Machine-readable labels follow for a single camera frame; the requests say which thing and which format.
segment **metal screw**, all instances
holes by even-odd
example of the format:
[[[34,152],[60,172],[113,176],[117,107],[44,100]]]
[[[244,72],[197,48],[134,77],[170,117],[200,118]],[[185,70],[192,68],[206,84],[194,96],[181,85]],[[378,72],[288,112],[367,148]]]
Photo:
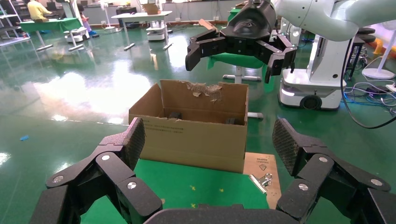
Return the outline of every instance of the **metal screw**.
[[[61,182],[62,180],[63,180],[63,176],[60,175],[60,176],[55,177],[55,178],[52,180],[52,182],[58,183],[58,182]]]
[[[136,188],[136,182],[130,182],[130,183],[128,183],[127,187],[128,187],[128,189],[134,189],[134,188]]]
[[[308,190],[308,186],[305,185],[305,184],[303,184],[303,183],[299,184],[298,187],[299,187],[301,190]]]
[[[327,162],[327,159],[325,157],[319,157],[319,160],[322,162]]]
[[[377,186],[382,186],[382,182],[377,179],[371,179],[371,182]]]
[[[108,160],[108,159],[110,159],[110,156],[109,156],[109,155],[104,155],[104,156],[102,156],[102,160]]]

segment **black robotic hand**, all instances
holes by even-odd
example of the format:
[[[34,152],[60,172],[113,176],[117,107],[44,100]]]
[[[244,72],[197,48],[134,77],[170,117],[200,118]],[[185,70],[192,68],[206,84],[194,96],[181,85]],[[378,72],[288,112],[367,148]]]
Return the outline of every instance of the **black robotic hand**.
[[[250,1],[225,29],[211,29],[190,38],[186,69],[191,71],[202,57],[221,53],[254,56],[268,65],[264,78],[268,83],[271,76],[281,74],[282,68],[294,67],[297,49],[283,35],[269,42],[275,22],[275,10],[269,0]]]

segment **open cardboard box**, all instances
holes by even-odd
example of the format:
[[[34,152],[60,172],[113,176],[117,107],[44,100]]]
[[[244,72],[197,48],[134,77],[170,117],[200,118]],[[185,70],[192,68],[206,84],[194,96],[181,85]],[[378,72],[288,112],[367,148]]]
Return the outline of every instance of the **open cardboard box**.
[[[158,6],[154,3],[142,4],[141,6],[143,6],[143,9],[144,11],[146,11],[147,15],[155,15],[161,13]]]
[[[144,120],[142,159],[242,173],[247,108],[246,84],[161,80],[129,109],[129,122]],[[182,119],[169,119],[172,112]]]

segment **white robotic arm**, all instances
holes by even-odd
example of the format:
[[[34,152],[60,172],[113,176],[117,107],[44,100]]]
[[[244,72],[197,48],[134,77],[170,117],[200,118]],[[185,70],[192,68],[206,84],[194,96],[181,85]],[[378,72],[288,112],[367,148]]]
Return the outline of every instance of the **white robotic arm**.
[[[353,38],[360,27],[396,19],[396,0],[272,0],[277,15],[331,41]]]

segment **white table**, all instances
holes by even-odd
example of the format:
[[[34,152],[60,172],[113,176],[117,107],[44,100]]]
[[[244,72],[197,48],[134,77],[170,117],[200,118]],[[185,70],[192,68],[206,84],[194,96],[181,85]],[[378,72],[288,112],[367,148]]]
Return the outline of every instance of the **white table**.
[[[172,45],[172,43],[169,43],[168,41],[168,29],[166,28],[165,16],[169,15],[170,13],[172,13],[172,11],[162,11],[160,14],[155,14],[155,15],[148,15],[147,13],[135,13],[135,14],[124,13],[124,14],[112,16],[113,19],[121,19],[122,24],[124,25],[125,36],[127,37],[127,42],[128,42],[128,46],[126,46],[124,50],[128,50],[135,45],[135,43],[129,42],[129,36],[125,22],[145,22],[145,21],[163,21],[165,25],[164,32],[165,32],[165,44],[166,44],[165,47],[163,47],[163,49],[167,50]]]

